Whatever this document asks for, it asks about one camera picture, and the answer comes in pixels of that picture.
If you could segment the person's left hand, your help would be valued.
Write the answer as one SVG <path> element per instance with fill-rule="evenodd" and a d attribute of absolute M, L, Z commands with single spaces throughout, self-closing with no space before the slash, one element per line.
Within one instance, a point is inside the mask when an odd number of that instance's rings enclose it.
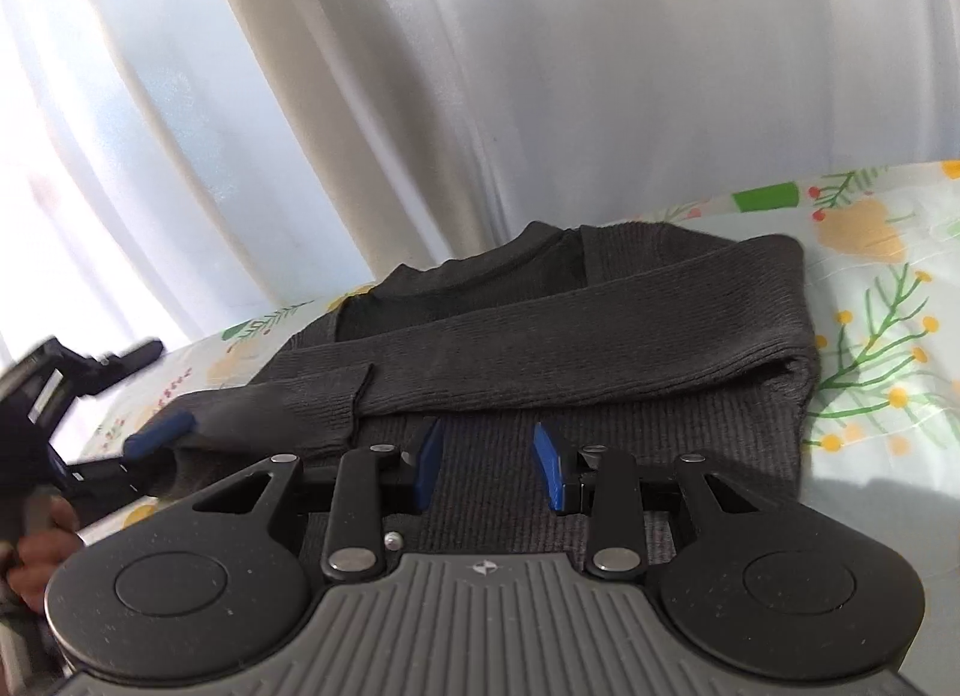
<path fill-rule="evenodd" d="M 78 535 L 80 519 L 73 506 L 60 496 L 50 498 L 50 524 L 28 533 L 14 549 L 13 566 L 5 582 L 30 610 L 41 615 L 44 595 L 53 573 L 84 546 Z"/>

